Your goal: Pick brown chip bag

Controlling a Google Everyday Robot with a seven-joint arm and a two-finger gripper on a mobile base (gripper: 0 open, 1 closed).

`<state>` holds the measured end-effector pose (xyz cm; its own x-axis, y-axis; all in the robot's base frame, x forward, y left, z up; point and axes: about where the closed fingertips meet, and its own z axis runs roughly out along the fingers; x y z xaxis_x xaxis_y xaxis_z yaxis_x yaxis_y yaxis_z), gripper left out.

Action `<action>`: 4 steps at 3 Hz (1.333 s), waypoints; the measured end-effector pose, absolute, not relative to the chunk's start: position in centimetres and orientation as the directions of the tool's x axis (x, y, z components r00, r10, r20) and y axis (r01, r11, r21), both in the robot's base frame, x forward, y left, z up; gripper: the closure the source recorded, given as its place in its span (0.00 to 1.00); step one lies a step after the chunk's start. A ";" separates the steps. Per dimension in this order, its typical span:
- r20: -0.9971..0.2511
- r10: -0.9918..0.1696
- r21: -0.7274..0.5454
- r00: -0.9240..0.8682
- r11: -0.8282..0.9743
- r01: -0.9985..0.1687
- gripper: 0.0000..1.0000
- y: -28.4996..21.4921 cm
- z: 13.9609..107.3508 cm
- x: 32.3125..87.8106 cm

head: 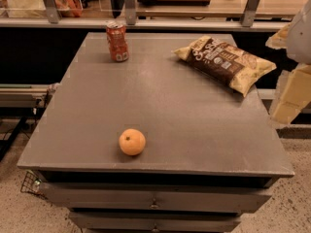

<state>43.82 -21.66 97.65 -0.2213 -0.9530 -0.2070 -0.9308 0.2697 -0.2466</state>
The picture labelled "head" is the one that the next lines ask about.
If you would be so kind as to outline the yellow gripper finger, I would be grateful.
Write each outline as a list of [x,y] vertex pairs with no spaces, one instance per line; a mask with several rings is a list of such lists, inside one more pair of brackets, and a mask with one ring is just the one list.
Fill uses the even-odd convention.
[[311,103],[311,65],[298,64],[292,71],[283,70],[269,109],[275,125],[290,124]]
[[274,50],[285,50],[290,26],[287,24],[268,38],[265,45]]

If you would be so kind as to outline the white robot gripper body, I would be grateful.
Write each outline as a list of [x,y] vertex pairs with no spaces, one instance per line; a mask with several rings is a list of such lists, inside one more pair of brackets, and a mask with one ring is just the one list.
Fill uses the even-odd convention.
[[287,57],[311,63],[311,7],[304,6],[291,22],[287,37]]

